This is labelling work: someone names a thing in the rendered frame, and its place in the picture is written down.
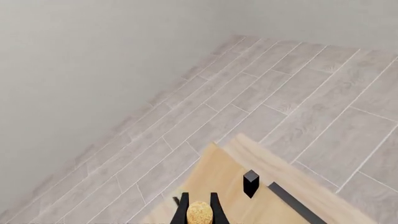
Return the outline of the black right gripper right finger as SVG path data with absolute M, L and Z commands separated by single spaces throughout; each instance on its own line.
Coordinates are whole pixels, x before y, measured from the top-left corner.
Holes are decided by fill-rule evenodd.
M 210 207 L 213 211 L 212 224 L 230 224 L 226 215 L 224 214 L 218 194 L 215 192 L 212 192 L 210 195 Z

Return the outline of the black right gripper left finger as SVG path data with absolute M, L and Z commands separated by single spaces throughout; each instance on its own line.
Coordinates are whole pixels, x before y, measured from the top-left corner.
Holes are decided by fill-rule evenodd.
M 188 224 L 187 222 L 187 210 L 189 208 L 189 193 L 183 192 L 181 197 L 172 197 L 175 204 L 177 205 L 176 212 L 170 222 L 170 224 Z

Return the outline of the dark grey flat bar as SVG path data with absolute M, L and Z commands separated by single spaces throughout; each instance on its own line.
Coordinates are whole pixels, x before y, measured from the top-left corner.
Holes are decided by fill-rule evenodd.
M 284 203 L 286 203 L 290 208 L 295 210 L 302 218 L 309 222 L 309 224 L 327 224 L 309 208 L 303 205 L 295 197 L 289 194 L 276 182 L 271 183 L 268 188 L 276 194 Z

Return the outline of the black square post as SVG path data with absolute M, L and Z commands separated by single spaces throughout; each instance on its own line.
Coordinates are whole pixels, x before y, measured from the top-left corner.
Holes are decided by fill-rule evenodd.
M 249 198 L 253 198 L 258 188 L 259 188 L 259 175 L 255 173 L 253 170 L 247 171 L 243 175 L 243 192 Z

